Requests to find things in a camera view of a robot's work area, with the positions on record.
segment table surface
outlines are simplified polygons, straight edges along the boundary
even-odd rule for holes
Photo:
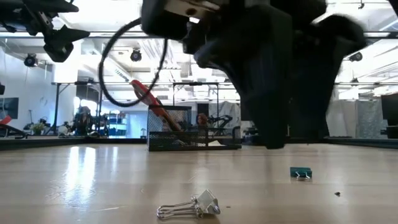
[[[313,179],[290,178],[311,167]],[[84,145],[0,152],[2,224],[161,223],[158,206],[210,189],[221,214],[166,223],[398,223],[398,151],[293,144],[147,152]]]

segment red tool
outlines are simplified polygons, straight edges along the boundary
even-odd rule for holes
[[[0,121],[0,124],[8,124],[10,123],[11,120],[12,120],[11,117],[7,115],[4,119]]]
[[[134,92],[136,93],[138,98],[141,98],[142,95],[144,95],[147,91],[148,88],[143,85],[140,81],[138,80],[133,80],[130,83],[132,85],[132,87],[134,88]],[[161,103],[159,101],[159,99],[157,99],[156,97],[153,96],[152,93],[149,93],[143,100],[143,103],[145,103],[146,105],[157,105],[160,106]],[[151,110],[154,112],[154,114],[156,116],[161,116],[163,117],[166,122],[169,124],[170,128],[172,131],[181,131],[180,127],[178,126],[178,124],[170,117],[170,115],[167,113],[167,111],[164,108],[161,107],[155,107],[155,108],[151,108]]]

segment black cable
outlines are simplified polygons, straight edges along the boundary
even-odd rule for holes
[[[126,25],[124,25],[122,28],[120,28],[113,36],[112,38],[109,40],[108,44],[106,45],[104,52],[102,53],[102,59],[98,65],[98,79],[99,79],[99,85],[102,89],[102,91],[104,92],[104,95],[107,97],[107,99],[114,105],[116,106],[120,106],[120,107],[130,107],[130,106],[135,106],[137,104],[139,104],[145,97],[148,96],[148,94],[150,93],[150,91],[153,89],[153,87],[155,86],[157,80],[159,79],[159,73],[163,67],[163,63],[164,63],[164,58],[166,57],[166,53],[167,53],[167,39],[164,39],[164,46],[163,46],[163,53],[162,56],[160,58],[160,62],[159,62],[159,69],[155,74],[155,78],[153,79],[152,83],[150,84],[148,91],[146,91],[138,100],[132,102],[132,103],[120,103],[118,101],[116,101],[108,92],[108,90],[106,89],[105,86],[105,82],[104,82],[104,63],[105,63],[105,59],[108,56],[109,52],[111,51],[113,45],[116,43],[116,41],[118,41],[118,39],[124,34],[126,33],[129,29],[132,29],[135,26],[138,26],[141,24],[141,18],[136,19],[135,21],[132,21]]]

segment black mesh container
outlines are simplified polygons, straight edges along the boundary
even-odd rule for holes
[[[186,151],[240,149],[240,129],[215,129],[193,126],[190,106],[155,106],[148,108],[147,136],[149,151]]]

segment binder clip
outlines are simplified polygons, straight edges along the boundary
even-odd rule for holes
[[[205,190],[198,198],[193,196],[190,202],[163,205],[156,211],[157,217],[161,220],[174,216],[191,216],[201,219],[205,214],[219,215],[220,213],[218,200],[210,190]]]
[[[291,167],[290,176],[297,180],[310,180],[312,179],[312,170],[309,167]]]

